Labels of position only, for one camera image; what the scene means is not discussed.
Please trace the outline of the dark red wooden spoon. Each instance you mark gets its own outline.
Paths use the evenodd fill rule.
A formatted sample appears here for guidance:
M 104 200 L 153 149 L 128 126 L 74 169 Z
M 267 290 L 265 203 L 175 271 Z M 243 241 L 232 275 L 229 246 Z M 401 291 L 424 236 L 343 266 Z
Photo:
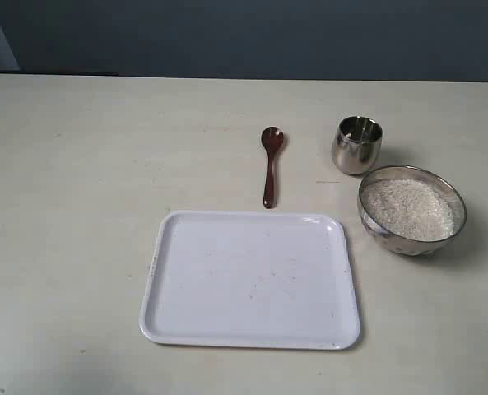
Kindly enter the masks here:
M 284 133 L 278 127 L 267 127 L 263 130 L 261 143 L 267 153 L 267 173 L 263 192 L 263 205 L 266 209 L 272 209 L 276 201 L 275 159 L 282 149 Z

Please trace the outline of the white rectangular plastic tray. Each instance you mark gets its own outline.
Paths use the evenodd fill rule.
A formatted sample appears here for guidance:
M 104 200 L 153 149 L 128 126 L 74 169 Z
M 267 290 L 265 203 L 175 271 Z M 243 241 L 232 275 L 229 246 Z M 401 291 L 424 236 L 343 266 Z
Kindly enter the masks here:
M 152 342 L 341 351 L 361 333 L 346 236 L 319 214 L 173 211 L 140 310 Z

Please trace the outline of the steel bowl of rice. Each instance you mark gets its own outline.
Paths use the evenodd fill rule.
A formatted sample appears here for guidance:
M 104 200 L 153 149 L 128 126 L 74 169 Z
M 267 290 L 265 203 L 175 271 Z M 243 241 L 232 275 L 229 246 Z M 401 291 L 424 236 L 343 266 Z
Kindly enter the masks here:
M 412 257 L 443 248 L 467 222 L 459 192 L 437 174 L 410 165 L 370 171 L 360 182 L 357 208 L 379 245 Z

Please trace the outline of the small stainless steel cup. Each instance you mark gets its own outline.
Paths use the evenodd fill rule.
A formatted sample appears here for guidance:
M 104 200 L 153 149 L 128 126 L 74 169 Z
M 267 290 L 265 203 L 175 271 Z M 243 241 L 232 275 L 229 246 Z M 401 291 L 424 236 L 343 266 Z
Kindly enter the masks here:
M 337 127 L 332 161 L 344 174 L 362 175 L 373 168 L 383 140 L 382 127 L 371 118 L 350 116 Z

